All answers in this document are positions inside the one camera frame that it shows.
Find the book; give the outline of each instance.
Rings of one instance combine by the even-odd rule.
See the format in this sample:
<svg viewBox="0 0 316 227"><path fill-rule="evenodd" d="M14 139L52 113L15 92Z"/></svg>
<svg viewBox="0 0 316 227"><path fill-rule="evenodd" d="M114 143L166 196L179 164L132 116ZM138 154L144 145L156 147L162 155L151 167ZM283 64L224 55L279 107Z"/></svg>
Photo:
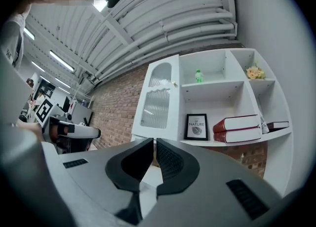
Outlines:
<svg viewBox="0 0 316 227"><path fill-rule="evenodd" d="M218 133L227 130L247 129L259 126L256 114L227 117L213 126L213 132Z"/></svg>
<svg viewBox="0 0 316 227"><path fill-rule="evenodd" d="M288 122L269 122L267 124L269 131L277 131L289 126Z"/></svg>
<svg viewBox="0 0 316 227"><path fill-rule="evenodd" d="M214 133L214 140L224 143L237 143L261 138L259 127L243 130L231 130Z"/></svg>

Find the cabinet door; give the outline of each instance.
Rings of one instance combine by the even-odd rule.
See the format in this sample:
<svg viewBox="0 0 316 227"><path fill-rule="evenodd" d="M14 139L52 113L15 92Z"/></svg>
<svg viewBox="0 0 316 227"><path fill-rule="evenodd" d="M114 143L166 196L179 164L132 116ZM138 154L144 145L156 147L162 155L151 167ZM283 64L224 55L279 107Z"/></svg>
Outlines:
<svg viewBox="0 0 316 227"><path fill-rule="evenodd" d="M177 140L179 119L179 55L148 66L132 134Z"/></svg>

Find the ceiling light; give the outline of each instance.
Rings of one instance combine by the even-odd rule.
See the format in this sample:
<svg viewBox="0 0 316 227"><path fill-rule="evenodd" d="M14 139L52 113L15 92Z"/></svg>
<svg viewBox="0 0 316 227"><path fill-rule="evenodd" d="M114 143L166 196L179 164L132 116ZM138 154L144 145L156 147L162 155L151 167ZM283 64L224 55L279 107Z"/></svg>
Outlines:
<svg viewBox="0 0 316 227"><path fill-rule="evenodd" d="M49 80L45 79L43 76L40 75L40 77L43 79L43 80L46 80L48 83L50 83Z"/></svg>
<svg viewBox="0 0 316 227"><path fill-rule="evenodd" d="M94 1L93 1L93 6L94 6L99 12L101 12L107 4L108 4L108 2L107 2L106 0L94 0Z"/></svg>
<svg viewBox="0 0 316 227"><path fill-rule="evenodd" d="M68 68L71 72L74 71L74 68L69 66L65 61L63 61L61 58L59 58L54 52L49 51L49 54L56 59L58 62L60 62L61 64L63 64L66 68Z"/></svg>
<svg viewBox="0 0 316 227"><path fill-rule="evenodd" d="M35 64L33 61L32 61L32 64L33 64L34 66L36 66L38 69L41 69L41 70L44 72L44 70L43 70L42 68L40 68L37 64Z"/></svg>
<svg viewBox="0 0 316 227"><path fill-rule="evenodd" d="M70 94L68 91L66 91L65 89L61 88L61 87L58 87L60 88L61 90L65 91L66 93Z"/></svg>
<svg viewBox="0 0 316 227"><path fill-rule="evenodd" d="M67 85L66 83L63 83L61 80L59 80L59 79L57 79L57 78L55 78L55 79L56 79L57 81L59 81L60 83L64 84L66 87L70 88L69 85Z"/></svg>
<svg viewBox="0 0 316 227"><path fill-rule="evenodd" d="M24 32L33 40L35 40L35 36L26 28L24 28Z"/></svg>

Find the white shelving unit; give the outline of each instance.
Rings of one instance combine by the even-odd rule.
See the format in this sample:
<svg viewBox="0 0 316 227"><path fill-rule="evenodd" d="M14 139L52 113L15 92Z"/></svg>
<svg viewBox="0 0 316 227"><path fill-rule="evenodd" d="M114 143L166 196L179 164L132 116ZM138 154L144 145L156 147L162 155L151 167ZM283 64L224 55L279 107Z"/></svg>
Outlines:
<svg viewBox="0 0 316 227"><path fill-rule="evenodd" d="M246 69L254 63L266 79L248 79ZM196 83L200 69L204 82ZM265 121L288 121L289 127L240 143L214 141L213 126L231 116L260 112ZM187 114L206 114L208 141L184 140ZM132 139L166 138L194 146L227 147L268 141L264 179L284 194L292 164L292 122L288 105L274 73L255 49L234 48L175 55L149 65L132 129ZM275 170L283 166L282 174Z"/></svg>

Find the white ceiling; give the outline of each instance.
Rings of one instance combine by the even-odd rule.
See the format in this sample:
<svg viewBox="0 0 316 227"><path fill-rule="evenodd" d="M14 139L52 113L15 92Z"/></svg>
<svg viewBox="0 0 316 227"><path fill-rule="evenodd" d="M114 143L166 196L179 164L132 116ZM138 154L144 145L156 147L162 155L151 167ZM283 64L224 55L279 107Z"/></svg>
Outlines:
<svg viewBox="0 0 316 227"><path fill-rule="evenodd" d="M234 0L121 0L114 8L106 7L101 13L86 2L71 6L33 4L26 27L36 39L31 40L25 35L24 54L44 67L48 78L58 76L69 84L72 94L79 87L81 74L87 72L93 83L85 79L80 86L80 91L87 93L95 84L108 81L132 67L196 46L196 42L189 41L193 38L208 41L214 39L210 35L234 33L234 30L208 31L184 35L175 41L168 40L171 35L191 28L226 23L222 19L212 20L210 17L209 20L187 23L168 32L158 33L150 40L135 45L148 33L162 29L161 26L203 15L214 16L220 14L218 8L230 11L233 17L229 20L235 21ZM153 46L160 39L165 39L166 44ZM131 48L118 56L127 46ZM74 67L74 73L53 59L49 55L50 50Z"/></svg>

